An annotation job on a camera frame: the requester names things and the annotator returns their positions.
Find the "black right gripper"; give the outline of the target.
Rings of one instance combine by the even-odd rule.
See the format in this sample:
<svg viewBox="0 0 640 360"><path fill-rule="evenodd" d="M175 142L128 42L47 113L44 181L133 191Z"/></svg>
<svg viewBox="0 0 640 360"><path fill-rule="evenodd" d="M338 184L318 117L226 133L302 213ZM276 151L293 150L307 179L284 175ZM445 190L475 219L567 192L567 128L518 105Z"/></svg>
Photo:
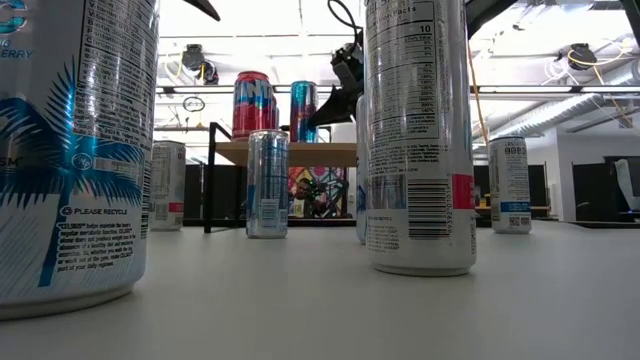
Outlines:
<svg viewBox="0 0 640 360"><path fill-rule="evenodd" d="M356 105L364 93L363 32L356 32L355 40L337 49L331 59L331 66L344 61L348 64L357 83L353 88L333 86L327 101L310 117L311 126L324 126L350 122L356 117Z"/></svg>

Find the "black partition panel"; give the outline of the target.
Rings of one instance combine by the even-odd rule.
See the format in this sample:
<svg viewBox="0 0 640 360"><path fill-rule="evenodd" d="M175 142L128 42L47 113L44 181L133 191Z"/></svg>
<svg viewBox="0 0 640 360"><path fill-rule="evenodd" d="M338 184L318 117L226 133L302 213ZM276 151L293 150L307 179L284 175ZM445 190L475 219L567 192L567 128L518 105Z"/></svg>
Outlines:
<svg viewBox="0 0 640 360"><path fill-rule="evenodd" d="M211 227L244 227L247 195L245 167L216 165L214 168ZM204 200L207 182L205 165L187 165L183 225L204 226Z"/></svg>

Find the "dark doorway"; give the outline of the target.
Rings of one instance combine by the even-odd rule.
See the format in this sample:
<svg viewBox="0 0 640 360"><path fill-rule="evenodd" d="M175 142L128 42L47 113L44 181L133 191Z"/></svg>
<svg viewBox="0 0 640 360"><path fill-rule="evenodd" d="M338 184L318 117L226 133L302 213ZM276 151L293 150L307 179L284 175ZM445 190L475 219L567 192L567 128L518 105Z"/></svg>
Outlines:
<svg viewBox="0 0 640 360"><path fill-rule="evenodd" d="M618 185L614 163L627 159L634 194L639 193L640 156L608 156L603 161L574 164L573 183L578 222L640 223L640 211L629 209Z"/></svg>
<svg viewBox="0 0 640 360"><path fill-rule="evenodd" d="M529 165L529 193L533 218L546 218L549 213L544 165Z"/></svg>

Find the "white Celsius can blue palm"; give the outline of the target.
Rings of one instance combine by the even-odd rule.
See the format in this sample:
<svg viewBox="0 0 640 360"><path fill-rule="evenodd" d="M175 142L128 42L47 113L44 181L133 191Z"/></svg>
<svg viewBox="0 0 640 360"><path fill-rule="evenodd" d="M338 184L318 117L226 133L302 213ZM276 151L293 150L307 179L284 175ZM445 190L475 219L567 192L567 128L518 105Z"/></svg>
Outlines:
<svg viewBox="0 0 640 360"><path fill-rule="evenodd" d="M0 0L0 321L146 267L160 0Z"/></svg>

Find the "long ceiling light rail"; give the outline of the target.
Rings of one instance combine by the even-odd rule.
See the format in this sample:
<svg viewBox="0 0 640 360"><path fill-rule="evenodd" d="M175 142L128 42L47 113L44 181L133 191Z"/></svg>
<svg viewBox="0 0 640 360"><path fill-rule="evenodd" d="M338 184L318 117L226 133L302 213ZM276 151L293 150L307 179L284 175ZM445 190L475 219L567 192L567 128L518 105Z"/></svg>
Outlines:
<svg viewBox="0 0 640 360"><path fill-rule="evenodd" d="M640 85L574 85L574 86L478 86L479 94L579 94L579 93L640 93ZM164 94L226 94L233 85L160 86L157 95Z"/></svg>

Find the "white plastic bag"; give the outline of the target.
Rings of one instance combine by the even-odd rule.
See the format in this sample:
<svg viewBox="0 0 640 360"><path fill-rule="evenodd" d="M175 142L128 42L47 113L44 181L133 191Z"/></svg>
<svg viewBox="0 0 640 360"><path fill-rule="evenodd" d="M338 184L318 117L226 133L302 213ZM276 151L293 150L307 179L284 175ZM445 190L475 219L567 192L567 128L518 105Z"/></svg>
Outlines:
<svg viewBox="0 0 640 360"><path fill-rule="evenodd" d="M616 161L614 166L618 185L629 209L632 211L640 211L640 186L639 193L635 195L629 161L627 159L621 159Z"/></svg>

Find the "wood shelf black metal frame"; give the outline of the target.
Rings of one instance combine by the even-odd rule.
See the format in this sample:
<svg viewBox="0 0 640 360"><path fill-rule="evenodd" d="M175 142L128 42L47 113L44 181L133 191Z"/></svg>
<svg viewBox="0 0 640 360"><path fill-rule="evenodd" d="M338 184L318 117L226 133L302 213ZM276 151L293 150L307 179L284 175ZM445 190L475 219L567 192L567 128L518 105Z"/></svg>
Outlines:
<svg viewBox="0 0 640 360"><path fill-rule="evenodd" d="M248 160L248 145L242 142L220 142L218 134L231 138L231 135L219 123L210 122L207 128L208 163L204 170L204 198L202 226L205 234L210 234L213 227L237 228L242 222L239 215L240 194L236 191L236 211L232 220L215 219L213 214L215 155L220 154L236 167L236 175L241 174ZM296 143L289 146L289 160L293 167L325 166L333 168L353 168L356 166L355 143Z"/></svg>

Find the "white Celsius can blue print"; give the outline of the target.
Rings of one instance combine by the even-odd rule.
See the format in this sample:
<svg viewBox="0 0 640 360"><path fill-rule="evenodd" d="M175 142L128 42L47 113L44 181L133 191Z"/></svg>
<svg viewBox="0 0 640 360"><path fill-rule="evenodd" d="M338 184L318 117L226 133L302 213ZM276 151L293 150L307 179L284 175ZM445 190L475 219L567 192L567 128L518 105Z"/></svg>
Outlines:
<svg viewBox="0 0 640 360"><path fill-rule="evenodd" d="M367 231L367 159L366 159L366 101L360 95L356 103L356 235L366 244Z"/></svg>

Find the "silver blue Red Bull can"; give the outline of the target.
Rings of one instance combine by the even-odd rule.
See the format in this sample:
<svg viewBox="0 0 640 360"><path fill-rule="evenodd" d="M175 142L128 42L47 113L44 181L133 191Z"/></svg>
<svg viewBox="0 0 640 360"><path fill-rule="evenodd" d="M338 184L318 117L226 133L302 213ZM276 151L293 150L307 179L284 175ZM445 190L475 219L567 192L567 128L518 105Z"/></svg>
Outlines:
<svg viewBox="0 0 640 360"><path fill-rule="evenodd" d="M318 104L317 85L295 81L290 88L290 137L292 142L315 143L316 126L311 124Z"/></svg>
<svg viewBox="0 0 640 360"><path fill-rule="evenodd" d="M246 234L249 238L281 239L288 232L289 138L279 130L249 135Z"/></svg>

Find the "colourful patterned panel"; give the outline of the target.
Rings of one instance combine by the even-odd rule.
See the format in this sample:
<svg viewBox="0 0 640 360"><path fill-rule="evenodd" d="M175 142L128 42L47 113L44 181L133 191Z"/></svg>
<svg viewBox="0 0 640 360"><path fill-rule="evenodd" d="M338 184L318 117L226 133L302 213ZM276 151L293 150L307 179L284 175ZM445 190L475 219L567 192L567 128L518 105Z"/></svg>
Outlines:
<svg viewBox="0 0 640 360"><path fill-rule="evenodd" d="M349 182L346 180L346 169L338 167L290 167L288 170L288 188L291 184L289 175L292 174L295 180L301 177L313 178L314 180L328 185L326 197L332 205L332 210L324 213L323 217L311 219L339 219L348 218L347 214L347 190Z"/></svg>

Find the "white Celsius can red patch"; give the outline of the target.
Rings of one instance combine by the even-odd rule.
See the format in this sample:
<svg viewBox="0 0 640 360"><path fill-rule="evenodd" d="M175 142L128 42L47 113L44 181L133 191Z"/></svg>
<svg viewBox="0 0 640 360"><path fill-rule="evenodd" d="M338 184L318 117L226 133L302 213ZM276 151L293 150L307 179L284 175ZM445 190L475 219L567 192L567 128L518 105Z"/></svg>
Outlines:
<svg viewBox="0 0 640 360"><path fill-rule="evenodd" d="M169 140L155 141L151 166L151 231L177 231L182 228L185 177L185 144Z"/></svg>
<svg viewBox="0 0 640 360"><path fill-rule="evenodd" d="M476 262L465 0L366 0L366 246L384 272Z"/></svg>

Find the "white Celsius can blue band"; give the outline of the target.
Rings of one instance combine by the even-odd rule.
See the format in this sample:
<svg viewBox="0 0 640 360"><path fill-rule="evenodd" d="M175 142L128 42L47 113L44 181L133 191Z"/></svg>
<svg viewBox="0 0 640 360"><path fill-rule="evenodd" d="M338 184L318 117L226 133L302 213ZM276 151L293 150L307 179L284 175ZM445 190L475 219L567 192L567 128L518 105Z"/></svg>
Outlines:
<svg viewBox="0 0 640 360"><path fill-rule="evenodd" d="M496 233L528 234L532 225L525 139L494 138L489 142L488 155L492 229Z"/></svg>

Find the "silver ventilation duct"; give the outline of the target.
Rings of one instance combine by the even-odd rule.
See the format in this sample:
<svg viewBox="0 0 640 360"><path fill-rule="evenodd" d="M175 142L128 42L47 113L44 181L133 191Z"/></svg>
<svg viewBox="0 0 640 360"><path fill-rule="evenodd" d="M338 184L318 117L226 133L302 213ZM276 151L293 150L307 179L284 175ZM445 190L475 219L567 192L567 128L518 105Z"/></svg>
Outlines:
<svg viewBox="0 0 640 360"><path fill-rule="evenodd" d="M634 59L605 73L602 80L606 86L640 86L640 59ZM546 103L493 130L491 139L541 132L579 115L595 111L606 102L602 93L579 93L558 102Z"/></svg>

